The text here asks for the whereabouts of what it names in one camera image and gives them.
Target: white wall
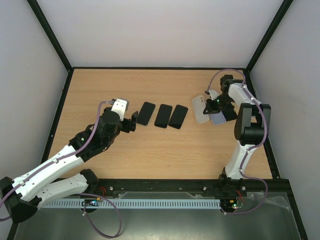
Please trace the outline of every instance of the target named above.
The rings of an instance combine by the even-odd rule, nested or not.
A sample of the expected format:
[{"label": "white wall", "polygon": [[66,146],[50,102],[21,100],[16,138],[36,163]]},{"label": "white wall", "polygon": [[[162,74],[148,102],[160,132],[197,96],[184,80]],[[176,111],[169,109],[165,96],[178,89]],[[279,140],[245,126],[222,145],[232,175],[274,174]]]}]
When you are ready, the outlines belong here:
[{"label": "white wall", "polygon": [[[66,76],[27,1],[1,1],[0,179],[40,163]],[[0,218],[6,216],[2,207]],[[11,223],[0,222],[0,240]]]},{"label": "white wall", "polygon": [[245,68],[282,0],[38,0],[72,66]]},{"label": "white wall", "polygon": [[271,105],[270,141],[293,188],[310,240],[320,228],[320,4],[294,1],[254,67],[259,98]]}]

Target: gray floor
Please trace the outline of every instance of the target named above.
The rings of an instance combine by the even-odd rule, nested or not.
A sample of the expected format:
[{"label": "gray floor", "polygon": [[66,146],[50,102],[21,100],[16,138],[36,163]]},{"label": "gray floor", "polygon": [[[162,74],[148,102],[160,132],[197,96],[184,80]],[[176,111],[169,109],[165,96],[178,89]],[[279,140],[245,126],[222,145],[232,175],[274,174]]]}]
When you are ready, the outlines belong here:
[{"label": "gray floor", "polygon": [[[245,198],[250,209],[259,196]],[[117,240],[295,240],[300,239],[293,214],[283,197],[271,195],[255,212],[225,216],[220,210],[121,209],[122,234]],[[113,209],[91,215],[102,232],[113,235],[118,218]],[[40,209],[21,223],[15,240],[102,240],[82,216],[80,209]]]}]

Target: black metal frame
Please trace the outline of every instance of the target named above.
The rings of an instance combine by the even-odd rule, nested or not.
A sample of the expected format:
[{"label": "black metal frame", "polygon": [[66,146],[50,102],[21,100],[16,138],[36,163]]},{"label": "black metal frame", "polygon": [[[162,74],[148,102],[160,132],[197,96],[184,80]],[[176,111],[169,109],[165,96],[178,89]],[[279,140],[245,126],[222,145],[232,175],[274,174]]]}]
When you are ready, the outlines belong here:
[{"label": "black metal frame", "polygon": [[[59,119],[63,110],[63,106],[67,97],[68,89],[70,82],[72,80],[74,69],[131,69],[131,70],[221,70],[224,68],[220,67],[72,67],[69,63],[61,45],[59,44],[53,30],[51,29],[44,13],[42,12],[37,0],[27,0],[30,7],[32,8],[35,16],[39,20],[43,30],[47,34],[49,40],[51,41],[54,49],[56,50],[57,54],[59,55],[62,63],[64,64],[65,68],[68,71],[68,75],[64,84],[64,88],[61,94],[61,98],[58,104],[57,111],[54,116],[54,120],[52,123],[52,127],[47,139],[47,143],[45,146],[45,150],[42,156],[41,162],[44,162],[48,159],[53,139],[58,127]],[[273,18],[269,28],[267,29],[266,33],[264,34],[261,42],[259,43],[256,51],[254,52],[249,64],[246,68],[236,68],[238,70],[242,70],[246,77],[247,87],[250,92],[256,96],[254,91],[254,86],[250,77],[250,72],[252,71],[254,65],[258,61],[260,55],[262,54],[263,50],[267,46],[269,40],[271,39],[272,35],[276,31],[278,25],[280,24],[282,18],[285,16],[287,10],[289,9],[290,5],[292,4],[293,0],[284,0],[277,11],[275,17]],[[272,174],[272,179],[266,179],[268,184],[269,192],[285,192],[288,196],[289,203],[291,209],[293,210],[293,215],[298,227],[298,231],[300,236],[303,240],[307,240],[307,234],[303,225],[303,222],[300,217],[300,213],[295,201],[295,197],[293,195],[289,180],[281,179],[280,173],[277,167],[277,163],[275,160],[275,156],[273,154],[273,150],[270,145],[270,141],[267,140],[264,143],[264,150],[267,156],[268,164],[270,167],[270,171]],[[109,192],[109,195],[116,196],[121,194],[125,191],[139,191],[139,192],[180,192],[183,189],[184,192],[194,193],[194,194],[202,194],[204,196],[212,196],[214,193],[210,190],[212,189],[210,186],[215,186],[217,184],[217,179],[204,179],[204,180],[190,180],[190,179],[183,179],[183,180],[172,180],[172,179],[100,179],[100,184],[108,189],[112,187]],[[243,184],[246,187],[247,192],[258,192],[264,190],[264,185],[260,181],[244,179]],[[9,232],[8,240],[13,240],[18,228],[18,224],[13,223]]]}]

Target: robotic arm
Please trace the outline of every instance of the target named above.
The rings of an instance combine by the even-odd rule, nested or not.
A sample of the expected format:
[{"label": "robotic arm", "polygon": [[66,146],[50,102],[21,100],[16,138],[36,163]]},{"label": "robotic arm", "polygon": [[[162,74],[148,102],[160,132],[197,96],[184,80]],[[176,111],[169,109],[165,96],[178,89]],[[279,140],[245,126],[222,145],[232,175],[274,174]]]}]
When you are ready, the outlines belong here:
[{"label": "robotic arm", "polygon": [[[269,104],[262,104],[247,89],[247,85],[242,80],[236,80],[232,75],[224,75],[220,79],[222,94],[216,96],[215,91],[208,91],[211,98],[206,100],[204,114],[216,114],[220,111],[233,111],[234,102],[239,106],[238,116],[234,126],[234,136],[236,146],[230,162],[226,165],[224,172],[227,178],[242,179],[241,172],[249,162],[254,146],[261,143],[264,137],[265,128],[269,129],[271,107]],[[259,113],[257,104],[263,111],[263,117]]]},{"label": "robotic arm", "polygon": [[111,104],[112,107],[106,107],[99,117],[93,137],[91,128],[94,124],[91,124],[75,135],[60,152],[35,169],[14,179],[4,177],[0,180],[2,199],[15,189],[4,200],[14,223],[29,219],[39,208],[54,200],[83,192],[94,193],[99,180],[90,169],[84,169],[73,177],[52,182],[70,169],[106,151],[120,132],[129,133],[136,130],[138,112],[133,113],[131,119],[124,118],[129,101],[118,98]]}]

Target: wooden table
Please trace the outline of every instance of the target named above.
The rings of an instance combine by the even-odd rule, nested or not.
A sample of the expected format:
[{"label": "wooden table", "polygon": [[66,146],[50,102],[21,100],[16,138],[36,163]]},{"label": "wooden table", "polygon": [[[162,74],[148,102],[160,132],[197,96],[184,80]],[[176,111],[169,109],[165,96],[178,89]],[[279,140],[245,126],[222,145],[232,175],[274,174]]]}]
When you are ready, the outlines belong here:
[{"label": "wooden table", "polygon": [[[137,124],[136,131],[121,132],[113,145],[62,177],[82,169],[92,169],[101,179],[217,179],[231,159],[235,148],[235,121],[213,125],[196,124],[192,99],[204,94],[215,70],[132,70],[75,69],[53,140],[50,157],[75,134],[94,123],[101,101],[125,98],[130,101],[125,117],[140,111],[144,102],[156,105],[148,126]],[[217,76],[211,89],[220,93]],[[160,104],[177,104],[189,111],[182,128],[155,127]],[[245,173],[270,179],[271,173],[263,147],[257,149]]]}]

